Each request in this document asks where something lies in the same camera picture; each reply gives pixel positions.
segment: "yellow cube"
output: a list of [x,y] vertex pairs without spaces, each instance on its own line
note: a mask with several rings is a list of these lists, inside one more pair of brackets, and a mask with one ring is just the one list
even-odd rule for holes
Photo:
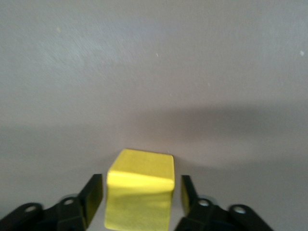
[[167,231],[174,184],[173,156],[124,149],[107,174],[105,227]]

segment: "yellow foam block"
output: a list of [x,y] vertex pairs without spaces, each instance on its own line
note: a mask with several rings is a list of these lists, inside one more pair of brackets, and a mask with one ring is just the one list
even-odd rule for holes
[[174,184],[171,155],[124,149],[107,174],[105,227],[167,231]]

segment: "black bracket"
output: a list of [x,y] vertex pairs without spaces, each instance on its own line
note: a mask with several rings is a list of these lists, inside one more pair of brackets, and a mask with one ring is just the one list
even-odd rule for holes
[[43,210],[38,203],[19,206],[0,220],[0,231],[85,231],[103,198],[103,177],[94,174],[77,196]]
[[232,205],[228,211],[199,197],[190,176],[182,176],[185,212],[175,231],[273,231],[250,207]]

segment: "top face of yellow block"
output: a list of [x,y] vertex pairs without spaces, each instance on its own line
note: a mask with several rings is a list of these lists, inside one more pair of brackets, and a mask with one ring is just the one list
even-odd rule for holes
[[174,181],[173,156],[124,149],[109,172],[126,172]]

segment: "gray surface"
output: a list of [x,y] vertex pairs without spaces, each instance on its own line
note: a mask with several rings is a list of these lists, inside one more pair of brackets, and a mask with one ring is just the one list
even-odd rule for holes
[[[0,0],[0,217],[78,192],[127,147],[307,230],[307,25],[303,0]],[[181,216],[177,184],[170,230]]]

